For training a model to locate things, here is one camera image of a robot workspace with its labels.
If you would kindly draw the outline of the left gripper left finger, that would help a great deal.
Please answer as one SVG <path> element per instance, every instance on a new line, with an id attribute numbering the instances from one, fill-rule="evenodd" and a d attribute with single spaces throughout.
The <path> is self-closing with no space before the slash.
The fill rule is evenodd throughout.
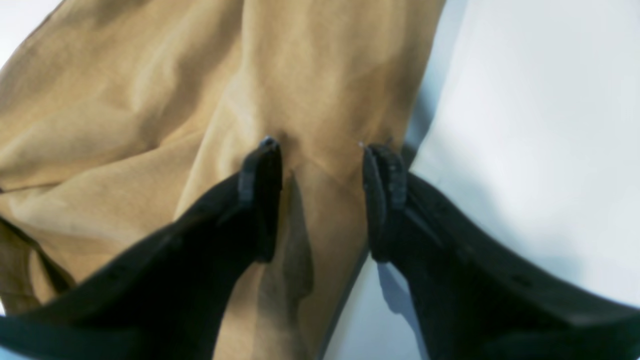
<path id="1" fill-rule="evenodd" d="M 282 155 L 266 137 L 179 219 L 50 303 L 1 319 L 1 358 L 210 360 L 234 286 L 273 259 Z"/>

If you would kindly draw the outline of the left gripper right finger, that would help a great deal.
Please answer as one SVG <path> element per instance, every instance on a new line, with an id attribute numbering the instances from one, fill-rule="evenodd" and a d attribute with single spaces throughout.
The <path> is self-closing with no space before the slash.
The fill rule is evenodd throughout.
<path id="1" fill-rule="evenodd" d="M 368 244 L 405 278 L 432 360 L 637 360 L 640 312 L 478 228 L 388 146 L 364 148 Z"/>

